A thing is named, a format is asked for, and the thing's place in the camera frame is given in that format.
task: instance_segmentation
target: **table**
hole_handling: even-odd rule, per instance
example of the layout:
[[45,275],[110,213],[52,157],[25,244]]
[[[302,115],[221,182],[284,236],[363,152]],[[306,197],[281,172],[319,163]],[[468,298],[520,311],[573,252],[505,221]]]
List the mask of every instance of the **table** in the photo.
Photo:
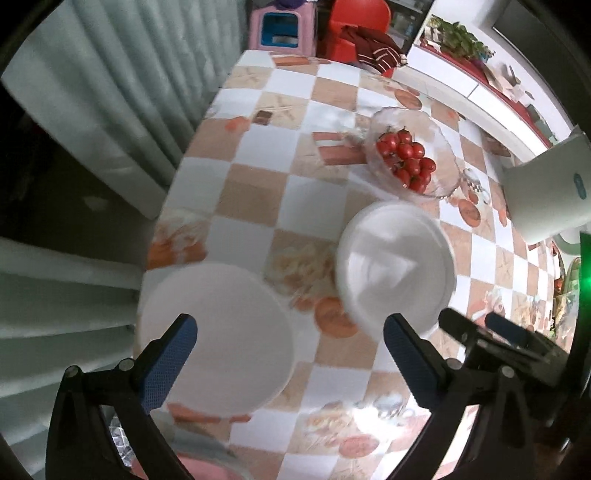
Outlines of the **table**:
[[[477,323],[494,310],[522,326],[549,328],[550,241],[529,249],[506,214],[499,175],[513,156],[505,147],[392,80],[327,60],[245,52],[179,167],[140,305],[181,265],[219,261],[260,275],[288,307],[297,364],[276,399],[233,419],[169,406],[183,428],[209,432],[257,479],[385,478],[428,418],[384,342],[348,319],[334,285],[343,228],[364,207],[391,198],[342,132],[366,127],[384,106],[431,115],[465,169],[451,198],[423,205],[456,256],[450,305]],[[463,359],[463,348],[440,330],[430,340],[444,357]],[[474,414],[466,412],[440,475],[453,469]]]

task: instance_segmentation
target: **green light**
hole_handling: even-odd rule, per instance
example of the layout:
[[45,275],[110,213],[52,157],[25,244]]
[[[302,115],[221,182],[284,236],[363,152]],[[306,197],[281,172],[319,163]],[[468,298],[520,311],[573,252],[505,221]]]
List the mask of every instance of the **green light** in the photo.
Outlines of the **green light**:
[[580,238],[579,319],[587,319],[589,318],[589,313],[591,313],[591,235],[581,232]]

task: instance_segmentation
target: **white wall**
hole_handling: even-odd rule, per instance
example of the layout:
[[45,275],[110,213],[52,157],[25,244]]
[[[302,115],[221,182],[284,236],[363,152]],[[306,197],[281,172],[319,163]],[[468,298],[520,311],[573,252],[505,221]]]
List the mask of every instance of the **white wall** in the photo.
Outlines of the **white wall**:
[[448,22],[464,24],[478,40],[496,52],[488,61],[490,65],[511,65],[525,90],[534,96],[532,103],[556,138],[563,140],[569,136],[573,126],[560,102],[529,62],[492,29],[492,24],[508,3],[509,0],[436,0],[431,13]]

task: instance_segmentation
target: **towel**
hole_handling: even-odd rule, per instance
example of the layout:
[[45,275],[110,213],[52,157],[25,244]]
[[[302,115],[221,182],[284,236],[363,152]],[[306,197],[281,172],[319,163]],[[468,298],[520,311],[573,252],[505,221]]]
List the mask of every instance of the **towel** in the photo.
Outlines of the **towel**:
[[373,67],[384,76],[391,77],[395,68],[407,64],[406,55],[383,32],[347,25],[340,37],[355,44],[358,62]]

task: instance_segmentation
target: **white bowl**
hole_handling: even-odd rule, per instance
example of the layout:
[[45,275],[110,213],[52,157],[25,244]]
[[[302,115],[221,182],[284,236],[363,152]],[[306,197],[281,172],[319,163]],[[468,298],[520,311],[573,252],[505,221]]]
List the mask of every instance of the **white bowl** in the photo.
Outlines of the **white bowl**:
[[429,337],[456,289],[447,236],[402,201],[375,203],[353,218],[339,242],[336,280],[345,310],[377,342],[393,313]]

